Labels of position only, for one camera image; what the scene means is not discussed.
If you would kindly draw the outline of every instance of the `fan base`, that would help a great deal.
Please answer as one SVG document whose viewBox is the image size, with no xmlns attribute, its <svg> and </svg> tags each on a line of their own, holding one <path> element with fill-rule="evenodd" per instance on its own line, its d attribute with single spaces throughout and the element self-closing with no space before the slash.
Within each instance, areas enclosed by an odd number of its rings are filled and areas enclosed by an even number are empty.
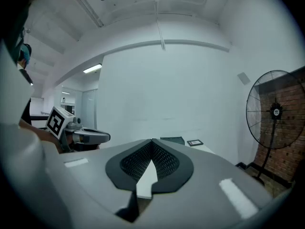
<svg viewBox="0 0 305 229">
<path fill-rule="evenodd" d="M 252 176 L 255 180 L 257 180 L 260 184 L 262 184 L 263 186 L 265 186 L 265 183 L 263 182 L 263 180 L 259 177 L 255 177 L 255 176 Z"/>
</svg>

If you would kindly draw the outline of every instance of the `white wall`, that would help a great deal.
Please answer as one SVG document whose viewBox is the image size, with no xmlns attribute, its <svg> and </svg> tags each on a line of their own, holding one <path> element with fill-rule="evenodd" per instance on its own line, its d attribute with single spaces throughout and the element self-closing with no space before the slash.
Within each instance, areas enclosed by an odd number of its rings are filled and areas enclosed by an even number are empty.
<svg viewBox="0 0 305 229">
<path fill-rule="evenodd" d="M 82 92 L 76 91 L 74 115 L 77 117 L 81 116 L 81 109 L 82 109 Z"/>
<path fill-rule="evenodd" d="M 90 90 L 82 93 L 81 100 L 81 122 L 87 128 L 95 128 L 95 93 L 96 90 Z"/>
<path fill-rule="evenodd" d="M 82 78 L 82 92 L 99 88 L 100 72 L 88 73 Z"/>
<path fill-rule="evenodd" d="M 236 102 L 240 81 L 227 52 L 159 45 L 105 56 L 97 93 L 97 127 L 115 146 L 145 138 L 201 139 L 238 163 Z"/>
<path fill-rule="evenodd" d="M 42 90 L 43 90 L 43 84 L 35 83 L 33 85 L 33 88 L 34 88 L 34 93 L 32 94 L 32 97 L 41 98 Z"/>
<path fill-rule="evenodd" d="M 78 79 L 76 80 L 71 77 L 71 78 L 68 78 L 67 80 L 65 80 L 64 82 L 62 82 L 60 85 L 62 85 L 63 87 L 72 89 L 72 90 L 83 92 L 82 80 L 78 80 Z"/>
<path fill-rule="evenodd" d="M 43 101 L 43 111 L 46 113 L 50 113 L 52 108 L 54 107 L 54 89 L 49 89 L 44 94 L 44 101 Z"/>
<path fill-rule="evenodd" d="M 232 42 L 230 50 L 251 83 L 241 86 L 245 113 L 246 99 L 254 82 L 271 70 L 294 71 L 305 65 L 305 46 L 297 25 L 279 0 L 228 0 L 220 17 L 223 32 Z M 239 157 L 249 164 L 257 143 L 243 114 L 239 124 Z"/>
<path fill-rule="evenodd" d="M 183 15 L 161 14 L 159 19 L 165 40 L 230 48 L 229 41 L 216 24 Z M 44 85 L 44 94 L 77 72 L 100 63 L 104 55 L 114 50 L 156 42 L 160 42 L 160 35 L 154 15 L 139 16 L 89 31 L 56 63 Z"/>
<path fill-rule="evenodd" d="M 30 98 L 30 115 L 40 115 L 43 112 L 43 98 Z"/>
</svg>

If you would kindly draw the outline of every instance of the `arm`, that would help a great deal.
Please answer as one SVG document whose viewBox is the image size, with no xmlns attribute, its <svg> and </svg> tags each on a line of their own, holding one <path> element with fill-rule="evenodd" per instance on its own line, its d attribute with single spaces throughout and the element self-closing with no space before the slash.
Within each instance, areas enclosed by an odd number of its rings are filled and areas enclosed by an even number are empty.
<svg viewBox="0 0 305 229">
<path fill-rule="evenodd" d="M 41 141 L 47 141 L 47 142 L 54 143 L 56 148 L 57 148 L 57 151 L 60 154 L 62 153 L 62 149 L 61 149 L 61 145 L 59 143 L 59 140 L 55 136 L 53 136 L 53 134 L 51 132 L 47 132 L 47 131 L 44 131 L 44 130 L 40 130 L 36 127 L 33 127 L 33 126 L 29 125 L 28 123 L 26 123 L 22 119 L 19 122 L 19 126 L 21 128 L 25 128 L 25 129 L 31 130 L 34 133 L 36 133 L 36 135 L 39 137 L 39 139 Z"/>
</svg>

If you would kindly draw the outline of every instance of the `ceiling beam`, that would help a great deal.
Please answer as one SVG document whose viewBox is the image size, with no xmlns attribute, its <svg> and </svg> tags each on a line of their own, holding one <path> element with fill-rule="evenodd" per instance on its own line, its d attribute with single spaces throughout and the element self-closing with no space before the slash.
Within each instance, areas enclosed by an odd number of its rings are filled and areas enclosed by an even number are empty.
<svg viewBox="0 0 305 229">
<path fill-rule="evenodd" d="M 47 16 L 55 22 L 65 33 L 71 36 L 75 41 L 79 41 L 82 34 L 73 27 L 68 21 L 63 18 L 59 13 L 54 14 L 53 12 L 47 13 Z"/>
<path fill-rule="evenodd" d="M 35 52 L 32 53 L 31 58 L 35 59 L 36 61 L 39 61 L 41 63 L 44 63 L 50 67 L 54 67 L 54 65 L 55 65 L 54 62 L 51 62 L 43 57 L 40 57 L 39 55 L 36 55 Z"/>
<path fill-rule="evenodd" d="M 40 79 L 40 80 L 45 80 L 47 75 L 38 73 L 36 71 L 30 70 L 30 69 L 26 69 L 27 73 L 29 73 L 30 77 L 36 78 L 36 79 Z"/>
<path fill-rule="evenodd" d="M 43 15 L 54 22 L 59 28 L 61 28 L 65 33 L 71 36 L 75 41 L 78 41 L 82 33 L 76 29 L 63 15 L 60 11 L 56 11 L 51 8 L 51 5 L 46 6 L 44 2 L 38 0 L 30 8 L 30 15 L 39 14 L 44 11 Z M 29 29 L 32 29 L 30 24 L 26 24 Z"/>
<path fill-rule="evenodd" d="M 104 26 L 104 23 L 101 21 L 100 17 L 97 15 L 93 7 L 87 2 L 87 0 L 75 1 L 98 28 Z"/>
<path fill-rule="evenodd" d="M 59 52 L 60 54 L 64 54 L 65 48 L 56 42 L 52 41 L 51 39 L 47 38 L 45 35 L 41 34 L 40 32 L 31 29 L 30 36 L 36 38 L 37 40 L 41 41 L 42 43 L 46 44 L 50 48 L 54 49 L 55 51 Z"/>
<path fill-rule="evenodd" d="M 40 69 L 34 68 L 31 64 L 26 67 L 26 70 L 30 71 L 30 72 L 33 72 L 33 73 L 41 74 L 41 75 L 44 75 L 44 76 L 48 76 L 48 74 L 49 74 L 48 72 L 45 72 L 45 71 L 42 71 Z"/>
</svg>

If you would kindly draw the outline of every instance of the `standing fan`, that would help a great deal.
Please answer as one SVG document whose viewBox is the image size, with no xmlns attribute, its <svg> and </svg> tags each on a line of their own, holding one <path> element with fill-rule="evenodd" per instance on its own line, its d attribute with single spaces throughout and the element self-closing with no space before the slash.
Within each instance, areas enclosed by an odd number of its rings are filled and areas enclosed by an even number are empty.
<svg viewBox="0 0 305 229">
<path fill-rule="evenodd" d="M 302 103 L 305 91 L 299 81 L 285 71 L 270 71 L 253 85 L 247 100 L 246 118 L 255 140 L 268 148 L 256 180 L 264 185 L 260 175 L 271 149 L 290 146 L 301 134 L 305 120 Z"/>
</svg>

